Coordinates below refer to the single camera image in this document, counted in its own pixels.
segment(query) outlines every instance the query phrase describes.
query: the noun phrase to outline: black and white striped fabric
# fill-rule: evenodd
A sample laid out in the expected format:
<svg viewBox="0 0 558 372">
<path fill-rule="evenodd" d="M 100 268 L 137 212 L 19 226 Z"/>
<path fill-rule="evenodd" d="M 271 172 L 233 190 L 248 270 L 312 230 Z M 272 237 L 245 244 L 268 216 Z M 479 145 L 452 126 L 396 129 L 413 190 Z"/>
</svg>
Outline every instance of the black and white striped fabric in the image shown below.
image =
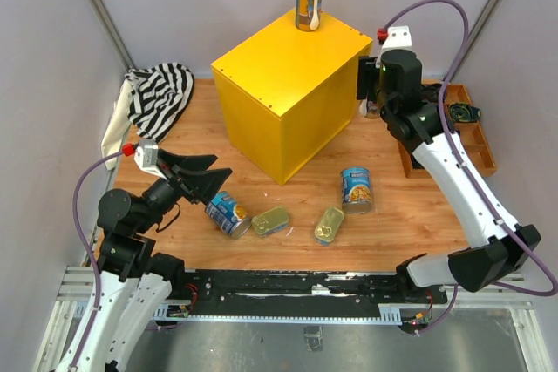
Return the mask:
<svg viewBox="0 0 558 372">
<path fill-rule="evenodd" d="M 182 64 L 164 63 L 148 70 L 132 69 L 126 80 L 132 85 L 130 122 L 141 137 L 161 142 L 190 102 L 194 75 Z"/>
</svg>

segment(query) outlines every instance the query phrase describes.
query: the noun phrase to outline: plastic spoon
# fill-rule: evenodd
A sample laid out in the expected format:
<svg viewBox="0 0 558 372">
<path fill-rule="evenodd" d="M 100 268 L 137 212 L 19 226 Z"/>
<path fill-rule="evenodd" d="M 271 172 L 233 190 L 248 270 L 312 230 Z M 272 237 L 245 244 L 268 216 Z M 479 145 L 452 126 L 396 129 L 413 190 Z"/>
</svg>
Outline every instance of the plastic spoon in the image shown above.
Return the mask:
<svg viewBox="0 0 558 372">
<path fill-rule="evenodd" d="M 310 30 L 317 30 L 320 24 L 320 18 L 317 15 L 317 0 L 314 0 L 314 13 L 312 14 L 312 20 L 310 21 Z"/>
</svg>

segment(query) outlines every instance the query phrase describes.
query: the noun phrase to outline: wooden table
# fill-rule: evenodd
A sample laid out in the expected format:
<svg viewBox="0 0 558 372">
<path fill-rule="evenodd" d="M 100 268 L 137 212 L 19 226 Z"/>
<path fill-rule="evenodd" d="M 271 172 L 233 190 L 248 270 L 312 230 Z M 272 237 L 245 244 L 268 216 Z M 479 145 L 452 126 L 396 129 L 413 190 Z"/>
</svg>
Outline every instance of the wooden table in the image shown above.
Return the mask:
<svg viewBox="0 0 558 372">
<path fill-rule="evenodd" d="M 137 136 L 131 134 L 129 140 Z M 203 212 L 203 205 L 181 200 L 179 219 L 164 233 L 147 236 L 157 240 L 156 252 L 182 258 L 189 268 L 393 271 L 414 255 L 466 246 L 459 222 L 434 181 L 405 178 L 397 143 L 381 119 L 355 117 L 279 186 L 229 144 L 213 81 L 196 80 L 190 105 L 160 146 L 184 155 L 216 154 L 215 167 L 234 171 L 224 189 L 251 214 L 275 206 L 284 206 L 290 214 L 285 231 L 261 239 L 250 229 L 231 240 Z M 314 241 L 314 226 L 328 206 L 340 207 L 339 173 L 350 166 L 370 169 L 374 209 L 346 215 L 333 243 L 321 246 Z M 128 158 L 122 159 L 115 187 L 141 195 L 154 181 Z M 163 223 L 173 215 L 171 211 Z"/>
</svg>

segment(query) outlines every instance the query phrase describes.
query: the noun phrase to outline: yellow box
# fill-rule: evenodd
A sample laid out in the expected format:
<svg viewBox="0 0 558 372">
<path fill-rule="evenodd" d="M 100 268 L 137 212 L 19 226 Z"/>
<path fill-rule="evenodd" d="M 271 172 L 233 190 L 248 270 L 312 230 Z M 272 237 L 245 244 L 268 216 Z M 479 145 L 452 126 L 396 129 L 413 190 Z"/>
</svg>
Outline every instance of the yellow box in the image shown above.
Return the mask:
<svg viewBox="0 0 558 372">
<path fill-rule="evenodd" d="M 371 45 L 325 12 L 316 31 L 298 30 L 291 10 L 217 59 L 230 142 L 283 185 L 349 124 Z"/>
</svg>

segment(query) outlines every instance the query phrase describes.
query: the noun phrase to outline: red connector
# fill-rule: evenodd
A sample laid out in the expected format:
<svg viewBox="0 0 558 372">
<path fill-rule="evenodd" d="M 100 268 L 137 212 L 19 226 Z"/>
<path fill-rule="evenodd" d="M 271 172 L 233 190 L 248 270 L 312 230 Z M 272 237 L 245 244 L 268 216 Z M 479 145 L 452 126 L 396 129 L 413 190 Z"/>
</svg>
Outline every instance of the red connector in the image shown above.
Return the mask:
<svg viewBox="0 0 558 372">
<path fill-rule="evenodd" d="M 378 39 L 380 45 L 384 45 L 384 42 L 387 39 L 387 30 L 380 28 L 376 34 L 376 38 Z"/>
<path fill-rule="evenodd" d="M 132 143 L 124 144 L 122 146 L 122 152 L 126 157 L 133 156 L 136 153 L 136 146 Z"/>
</svg>

